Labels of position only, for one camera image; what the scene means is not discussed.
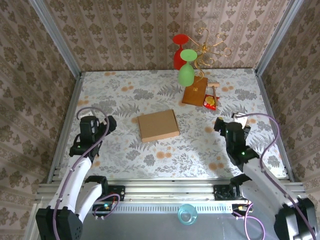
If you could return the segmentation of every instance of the table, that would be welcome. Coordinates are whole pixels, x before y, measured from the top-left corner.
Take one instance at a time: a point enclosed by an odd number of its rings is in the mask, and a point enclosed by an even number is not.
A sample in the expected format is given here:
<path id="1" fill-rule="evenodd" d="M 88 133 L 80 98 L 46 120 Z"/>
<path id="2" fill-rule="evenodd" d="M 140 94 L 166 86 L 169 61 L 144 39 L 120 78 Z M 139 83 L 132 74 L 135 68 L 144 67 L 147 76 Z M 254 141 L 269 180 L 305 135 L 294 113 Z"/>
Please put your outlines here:
<path id="1" fill-rule="evenodd" d="M 240 171 L 230 162 L 226 144 L 213 131 L 215 119 L 231 121 L 231 114 L 267 113 L 256 76 L 252 69 L 210 69 L 209 82 L 218 81 L 217 111 L 181 102 L 184 87 L 178 83 L 177 70 L 86 72 L 76 112 L 87 106 L 99 107 L 117 121 L 117 129 L 108 135 L 88 175 L 109 179 L 156 178 L 231 178 Z M 207 94 L 213 94 L 207 88 Z M 180 135 L 142 143 L 137 117 L 174 109 Z M 103 115 L 83 111 L 80 116 Z M 79 120 L 73 119 L 60 177 L 66 171 L 69 149 L 80 133 Z M 274 134 L 268 119 L 250 117 L 251 131 L 247 144 L 259 154 L 272 141 Z M 279 149 L 273 146 L 264 163 L 278 178 L 287 176 Z"/>

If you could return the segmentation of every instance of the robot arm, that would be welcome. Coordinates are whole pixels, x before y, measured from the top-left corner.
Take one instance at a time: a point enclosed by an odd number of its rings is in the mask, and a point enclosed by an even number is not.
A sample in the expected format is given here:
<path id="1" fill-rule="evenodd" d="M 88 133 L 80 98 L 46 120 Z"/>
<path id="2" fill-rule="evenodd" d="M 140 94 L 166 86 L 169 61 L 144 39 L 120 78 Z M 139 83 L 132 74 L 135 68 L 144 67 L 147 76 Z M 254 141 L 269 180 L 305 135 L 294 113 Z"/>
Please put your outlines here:
<path id="1" fill-rule="evenodd" d="M 117 127 L 117 123 L 112 116 L 108 116 L 108 121 L 109 129 L 107 135 Z M 102 142 L 74 166 L 79 157 L 96 144 L 106 130 L 107 126 L 100 123 L 95 116 L 81 118 L 80 134 L 76 136 L 70 149 L 69 155 L 71 158 L 67 171 L 48 207 L 40 208 L 35 216 L 42 240 L 56 239 L 53 230 L 53 215 L 58 201 L 60 203 L 57 208 L 56 225 L 59 238 L 61 240 L 76 240 L 81 237 L 83 221 L 92 205 L 100 196 L 107 195 L 108 182 L 105 176 L 89 176 L 79 194 L 87 172 L 91 168 L 95 157 L 99 155 Z M 67 176 L 70 171 L 72 171 L 72 174 L 68 179 Z M 62 198 L 59 198 L 62 190 L 64 190 L 64 194 Z"/>
<path id="2" fill-rule="evenodd" d="M 316 211 L 313 203 L 308 199 L 301 199 L 286 187 L 266 168 L 260 165 L 259 155 L 246 145 L 246 137 L 250 127 L 242 126 L 239 122 L 224 122 L 218 117 L 214 130 L 225 137 L 226 151 L 233 165 L 243 174 L 230 180 L 229 189 L 221 191 L 219 195 L 224 200 L 246 198 L 261 209 L 274 222 L 274 230 L 281 240 L 310 240 L 312 239 L 306 224 L 294 208 L 290 197 L 301 209 L 315 234 L 318 234 Z M 271 179 L 286 191 L 284 195 Z"/>

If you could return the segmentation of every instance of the cardboard box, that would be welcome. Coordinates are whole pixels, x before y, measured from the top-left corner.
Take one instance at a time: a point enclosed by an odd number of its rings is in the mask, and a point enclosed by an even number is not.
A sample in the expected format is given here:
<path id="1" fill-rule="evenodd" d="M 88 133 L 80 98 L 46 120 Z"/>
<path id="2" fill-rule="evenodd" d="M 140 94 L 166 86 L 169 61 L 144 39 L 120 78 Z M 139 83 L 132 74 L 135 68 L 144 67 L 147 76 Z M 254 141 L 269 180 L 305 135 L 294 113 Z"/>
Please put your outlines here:
<path id="1" fill-rule="evenodd" d="M 138 116 L 143 143 L 172 138 L 180 134 L 173 109 Z"/>

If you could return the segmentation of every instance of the gold wire ornament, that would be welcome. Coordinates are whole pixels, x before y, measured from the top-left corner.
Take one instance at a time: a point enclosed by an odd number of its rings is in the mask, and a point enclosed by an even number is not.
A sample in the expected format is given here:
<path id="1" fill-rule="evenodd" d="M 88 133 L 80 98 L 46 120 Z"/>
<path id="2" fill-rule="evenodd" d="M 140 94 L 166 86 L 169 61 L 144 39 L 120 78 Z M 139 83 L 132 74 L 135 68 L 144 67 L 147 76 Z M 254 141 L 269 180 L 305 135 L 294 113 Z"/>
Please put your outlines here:
<path id="1" fill-rule="evenodd" d="M 196 69 L 198 69 L 200 71 L 200 76 L 201 78 L 198 80 L 200 81 L 201 79 L 204 78 L 205 76 L 205 73 L 204 71 L 200 68 L 200 66 L 213 66 L 215 64 L 215 60 L 210 57 L 209 58 L 209 61 L 211 60 L 212 63 L 208 63 L 208 62 L 205 62 L 204 60 L 204 54 L 207 54 L 207 53 L 210 53 L 210 54 L 214 54 L 214 55 L 218 55 L 218 56 L 223 56 L 223 57 L 227 57 L 227 56 L 230 56 L 232 51 L 230 48 L 228 47 L 225 47 L 222 52 L 224 52 L 225 54 L 223 53 L 217 53 L 217 52 L 214 52 L 214 48 L 216 46 L 218 46 L 219 44 L 222 44 L 226 39 L 227 39 L 227 35 L 225 33 L 217 33 L 215 35 L 215 37 L 217 39 L 221 39 L 220 42 L 214 44 L 214 45 L 209 45 L 208 44 L 208 38 L 209 38 L 209 35 L 210 35 L 210 32 L 207 28 L 204 28 L 204 27 L 200 27 L 196 30 L 196 32 L 198 34 L 202 34 L 204 31 L 207 31 L 207 36 L 205 38 L 205 41 L 203 44 L 200 44 L 200 43 L 197 43 L 196 41 L 194 41 L 191 37 L 187 36 L 194 44 L 196 44 L 198 47 L 196 49 L 194 49 L 196 52 L 200 52 L 200 54 L 198 54 L 198 57 L 194 60 L 194 66 Z"/>

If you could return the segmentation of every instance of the red snack package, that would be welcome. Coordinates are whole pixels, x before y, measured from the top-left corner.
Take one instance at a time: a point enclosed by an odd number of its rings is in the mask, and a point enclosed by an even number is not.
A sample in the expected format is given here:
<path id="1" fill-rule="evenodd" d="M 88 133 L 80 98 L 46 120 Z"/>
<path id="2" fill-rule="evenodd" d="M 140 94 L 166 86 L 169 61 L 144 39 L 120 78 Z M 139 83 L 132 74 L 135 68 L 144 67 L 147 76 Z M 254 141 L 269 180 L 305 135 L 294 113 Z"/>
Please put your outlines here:
<path id="1" fill-rule="evenodd" d="M 216 110 L 216 103 L 215 103 L 215 97 L 212 95 L 206 94 L 204 97 L 203 106 L 205 106 L 207 109 Z"/>

